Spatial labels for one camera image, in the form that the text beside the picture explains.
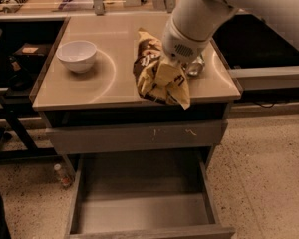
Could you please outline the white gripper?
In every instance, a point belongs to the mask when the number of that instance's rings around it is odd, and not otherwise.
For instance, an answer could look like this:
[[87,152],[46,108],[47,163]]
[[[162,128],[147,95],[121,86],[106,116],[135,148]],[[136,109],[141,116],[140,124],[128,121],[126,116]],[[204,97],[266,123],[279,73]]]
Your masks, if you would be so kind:
[[209,37],[202,18],[189,17],[176,20],[171,16],[166,23],[161,41],[164,54],[171,60],[163,58],[159,61],[155,82],[159,86],[166,86],[176,74],[176,65],[172,60],[191,63],[205,49]]

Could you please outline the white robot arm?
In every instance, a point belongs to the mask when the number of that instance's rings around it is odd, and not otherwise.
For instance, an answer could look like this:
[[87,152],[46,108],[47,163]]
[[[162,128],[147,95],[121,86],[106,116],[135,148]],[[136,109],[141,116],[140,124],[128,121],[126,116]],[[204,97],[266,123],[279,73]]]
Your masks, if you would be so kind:
[[162,58],[190,63],[238,11],[262,19],[299,51],[299,0],[179,0],[162,36]]

